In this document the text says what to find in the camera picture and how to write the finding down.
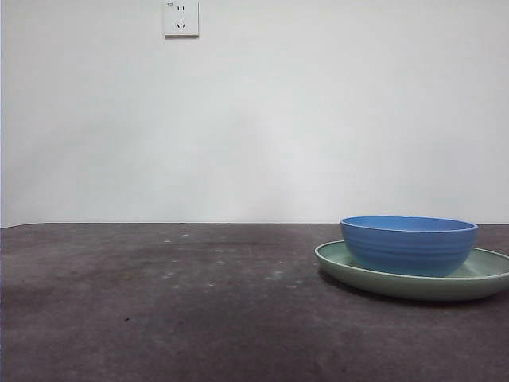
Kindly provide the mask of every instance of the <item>dark table surface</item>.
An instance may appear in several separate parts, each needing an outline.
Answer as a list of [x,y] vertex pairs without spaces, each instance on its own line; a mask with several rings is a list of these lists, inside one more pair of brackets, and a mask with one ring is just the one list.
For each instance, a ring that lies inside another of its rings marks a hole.
[[[319,272],[330,224],[2,230],[2,381],[508,381],[509,291],[413,302]],[[477,247],[509,253],[509,225]]]

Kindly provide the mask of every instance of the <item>ceramic dish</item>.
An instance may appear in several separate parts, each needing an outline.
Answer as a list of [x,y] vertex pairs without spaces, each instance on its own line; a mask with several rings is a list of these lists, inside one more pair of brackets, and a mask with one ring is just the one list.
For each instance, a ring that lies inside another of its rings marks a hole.
[[392,297],[460,301],[487,297],[509,287],[509,257],[473,248],[463,265],[445,277],[397,275],[362,268],[344,241],[317,247],[325,272],[352,287]]

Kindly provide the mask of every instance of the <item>white wall outlet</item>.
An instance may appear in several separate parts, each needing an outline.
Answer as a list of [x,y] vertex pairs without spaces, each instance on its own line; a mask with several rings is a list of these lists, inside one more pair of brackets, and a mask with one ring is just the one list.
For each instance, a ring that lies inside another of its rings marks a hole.
[[199,37],[198,0],[168,0],[164,4],[165,37]]

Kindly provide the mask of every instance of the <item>white wall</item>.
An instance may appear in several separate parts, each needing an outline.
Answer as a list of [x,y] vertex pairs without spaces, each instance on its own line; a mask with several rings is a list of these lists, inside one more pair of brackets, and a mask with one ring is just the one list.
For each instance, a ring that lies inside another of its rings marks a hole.
[[2,1],[2,226],[509,223],[509,2]]

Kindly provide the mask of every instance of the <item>bowl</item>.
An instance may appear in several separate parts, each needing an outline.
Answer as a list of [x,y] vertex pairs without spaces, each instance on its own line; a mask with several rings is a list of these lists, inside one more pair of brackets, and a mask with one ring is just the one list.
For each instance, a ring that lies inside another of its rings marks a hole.
[[364,268],[433,277],[463,264],[478,229],[466,221],[422,216],[353,216],[340,226],[348,250]]

